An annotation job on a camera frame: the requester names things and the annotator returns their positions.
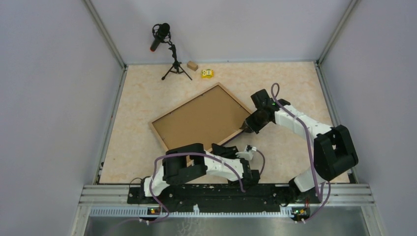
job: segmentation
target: tripod leg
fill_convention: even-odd
[[[193,80],[188,74],[187,74],[187,72],[185,72],[185,70],[181,67],[181,66],[179,66],[180,68],[181,68],[181,70],[191,79],[191,80]]]
[[[174,65],[171,66],[171,68],[167,71],[167,73],[162,77],[161,80],[165,80],[165,77],[168,75],[168,73],[172,70],[173,67],[174,67]]]

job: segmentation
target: wooden frame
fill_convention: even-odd
[[[183,103],[181,103],[181,104],[179,104],[178,106],[176,106],[175,108],[173,108],[172,110],[170,110],[170,111],[168,111],[168,112],[166,112],[166,113],[164,113],[164,114],[162,114],[162,115],[160,115],[160,116],[158,116],[156,119],[154,119],[154,120],[152,120],[151,122],[149,122],[149,126],[150,126],[150,128],[151,128],[151,130],[152,130],[152,132],[155,134],[155,136],[156,136],[156,138],[158,139],[158,141],[160,142],[160,144],[162,145],[162,147],[164,148],[164,150],[166,150],[166,151],[168,151],[169,149],[172,149],[172,148],[175,148],[175,147],[169,147],[166,143],[165,143],[165,141],[164,141],[164,139],[162,138],[162,135],[163,134],[160,134],[159,132],[158,132],[158,130],[157,130],[157,128],[155,127],[155,124],[157,124],[157,122],[158,121],[160,121],[161,119],[163,119],[165,116],[167,116],[167,115],[170,115],[172,112],[174,112],[174,111],[178,111],[178,109],[180,109],[180,108],[182,108],[182,107],[184,107],[184,106],[186,106],[187,104],[189,104],[191,101],[193,101],[194,99],[196,99],[196,98],[198,98],[198,97],[200,97],[200,96],[203,96],[203,94],[205,94],[206,92],[209,92],[209,91],[211,91],[212,89],[215,89],[215,88],[217,88],[217,87],[219,87],[219,88],[221,88],[230,98],[232,98],[232,100],[233,101],[235,101],[238,105],[239,105],[239,108],[243,108],[243,111],[241,111],[240,112],[240,116],[242,116],[243,114],[245,114],[245,113],[247,113],[247,116],[249,116],[250,114],[252,114],[252,111],[245,105],[245,104],[243,104],[238,98],[236,98],[227,88],[225,88],[221,83],[216,83],[215,85],[213,85],[213,86],[211,86],[211,87],[209,87],[208,89],[206,89],[206,90],[204,90],[204,91],[202,91],[201,93],[199,93],[199,94],[197,94],[197,95],[195,95],[195,96],[193,96],[192,98],[190,98],[189,100],[187,100],[187,101],[184,101]],[[237,131],[235,131],[235,132],[233,132],[233,133],[231,133],[230,135],[228,135],[227,137],[224,137],[220,142],[218,142],[217,144],[219,144],[219,145],[222,145],[222,144],[224,144],[224,143],[226,143],[227,141],[229,141],[230,139],[232,139],[233,137],[235,137],[235,136],[237,136],[237,135],[239,135],[240,133],[242,133],[243,132],[243,130],[241,130],[241,129],[238,129]],[[206,150],[208,150],[208,151],[211,151],[211,148],[209,148],[209,147],[205,147],[205,149]]]

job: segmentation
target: brown board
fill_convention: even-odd
[[[241,101],[220,83],[150,123],[165,150],[202,143],[224,144],[243,130],[239,129],[251,114]]]

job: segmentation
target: metal frame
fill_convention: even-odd
[[[122,216],[122,217],[155,217],[147,215],[148,207],[157,207],[158,205],[128,205],[127,204],[127,195],[129,190],[129,185],[118,184],[118,185],[95,185],[97,182],[97,177],[100,174],[101,163],[104,162],[107,147],[110,141],[111,131],[113,129],[114,120],[116,117],[117,109],[119,106],[119,101],[121,97],[121,92],[123,89],[124,81],[127,74],[127,65],[124,63],[120,53],[118,52],[113,40],[111,39],[108,31],[104,27],[103,22],[101,21],[97,11],[95,10],[91,0],[82,0],[89,11],[93,21],[97,25],[98,30],[103,36],[106,44],[108,45],[113,56],[118,61],[121,68],[123,68],[123,73],[120,79],[120,85],[118,92],[115,97],[115,102],[113,104],[113,109],[111,116],[109,117],[109,125],[105,133],[105,138],[103,141],[103,149],[100,152],[100,162],[98,163],[97,173],[92,182],[93,185],[85,185],[80,197],[78,204],[78,209],[76,212],[76,217],[73,222],[72,227],[72,236],[83,236],[85,229],[87,227],[88,218],[90,216]],[[329,39],[327,45],[325,46],[320,57],[315,62],[315,68],[317,75],[319,77],[320,85],[323,90],[323,94],[326,100],[326,104],[330,113],[331,121],[333,125],[340,124],[340,119],[337,114],[333,99],[331,97],[326,78],[323,73],[322,64],[326,60],[329,51],[332,49],[336,40],[338,39],[340,33],[343,31],[344,26],[346,25],[349,17],[354,11],[355,7],[358,5],[360,0],[352,0],[341,18],[339,24],[337,25],[333,35]],[[287,208],[283,208],[281,212],[272,212],[272,213],[254,213],[254,214],[207,214],[199,212],[198,209],[194,209],[194,212],[190,213],[177,213],[172,214],[173,217],[288,217],[290,209],[292,207],[302,207],[303,204],[290,204]],[[317,207],[318,204],[311,204],[312,207]],[[368,184],[332,184],[332,191],[329,198],[329,202],[325,207],[361,207],[362,213],[366,226],[368,228],[369,234],[371,236],[385,235],[385,230],[383,228],[381,218],[379,217],[372,192]]]

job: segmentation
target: black mounting plate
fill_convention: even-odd
[[[198,204],[200,212],[278,212],[280,205],[296,203],[289,198],[289,186],[283,184],[255,184],[240,190],[239,185],[182,184],[164,189],[158,199],[169,211],[192,212]],[[140,187],[131,187],[128,204],[157,204],[152,197],[140,198]],[[309,191],[310,203],[319,203]]]

